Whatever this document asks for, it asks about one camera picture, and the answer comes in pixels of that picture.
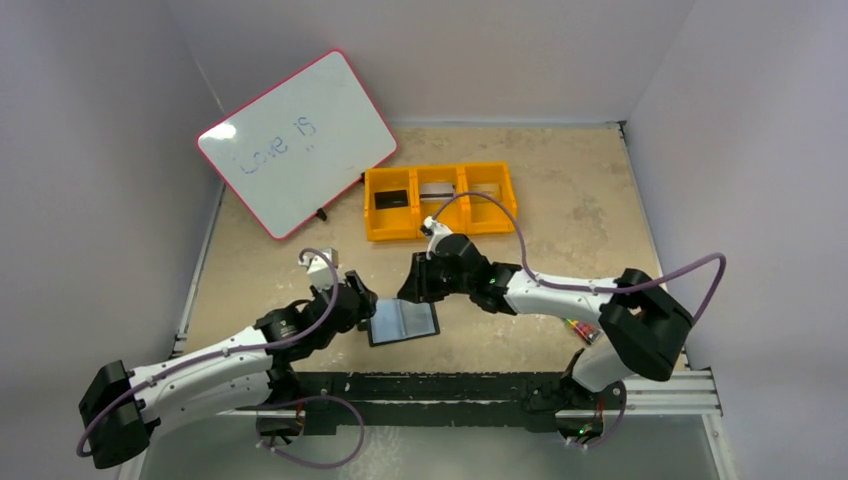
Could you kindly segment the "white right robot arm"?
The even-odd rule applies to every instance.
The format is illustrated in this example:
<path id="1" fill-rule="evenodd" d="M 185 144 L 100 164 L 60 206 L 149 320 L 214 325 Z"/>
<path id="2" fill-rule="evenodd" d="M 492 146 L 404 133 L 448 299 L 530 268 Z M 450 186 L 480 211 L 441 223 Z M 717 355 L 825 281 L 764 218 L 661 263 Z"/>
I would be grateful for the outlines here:
<path id="1" fill-rule="evenodd" d="M 464 234 L 450 234 L 411 258 L 399 299 L 434 303 L 463 294 L 489 313 L 539 314 L 575 319 L 606 338 L 577 353 L 561 381 L 564 399 L 584 407 L 600 391 L 631 375 L 664 382 L 691 331 L 692 315 L 643 271 L 616 278 L 576 279 L 531 275 L 518 264 L 491 262 Z M 570 282 L 566 290 L 555 288 Z"/>

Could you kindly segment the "black leather card holder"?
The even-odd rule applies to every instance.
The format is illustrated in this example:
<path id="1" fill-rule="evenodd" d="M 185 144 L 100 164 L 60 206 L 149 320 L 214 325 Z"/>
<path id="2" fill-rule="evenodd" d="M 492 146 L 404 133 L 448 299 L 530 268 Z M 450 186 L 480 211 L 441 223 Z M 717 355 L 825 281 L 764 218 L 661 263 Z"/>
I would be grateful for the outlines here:
<path id="1" fill-rule="evenodd" d="M 378 299 L 374 315 L 359 322 L 357 330 L 367 333 L 370 347 L 440 334 L 434 304 L 411 303 L 396 298 Z"/>

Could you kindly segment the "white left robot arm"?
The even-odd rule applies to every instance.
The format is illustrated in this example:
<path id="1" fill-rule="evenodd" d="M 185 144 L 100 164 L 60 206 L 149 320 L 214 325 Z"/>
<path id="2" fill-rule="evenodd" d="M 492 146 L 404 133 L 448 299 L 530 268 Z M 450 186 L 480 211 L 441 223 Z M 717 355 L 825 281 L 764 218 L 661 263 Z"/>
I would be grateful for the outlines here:
<path id="1" fill-rule="evenodd" d="M 269 311 L 224 340 L 176 359 L 128 369 L 120 360 L 103 365 L 78 404 L 84 433 L 81 458 L 98 469 L 118 466 L 142 453 L 166 415 L 190 413 L 189 403 L 229 386 L 246 392 L 259 380 L 259 395 L 272 408 L 297 399 L 298 382 L 290 365 L 326 348 L 374 316 L 378 296 L 354 271 L 325 289 L 311 287 L 311 298 Z"/>

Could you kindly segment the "yellow three-compartment tray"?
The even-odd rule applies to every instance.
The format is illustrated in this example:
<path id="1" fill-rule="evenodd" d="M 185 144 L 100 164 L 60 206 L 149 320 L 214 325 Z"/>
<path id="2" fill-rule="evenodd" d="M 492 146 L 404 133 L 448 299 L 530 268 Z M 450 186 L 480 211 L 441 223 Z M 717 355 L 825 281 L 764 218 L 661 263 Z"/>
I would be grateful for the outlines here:
<path id="1" fill-rule="evenodd" d="M 364 173 L 364 225 L 371 242 L 421 239 L 428 217 L 467 235 L 514 230 L 517 215 L 505 162 L 373 168 Z"/>

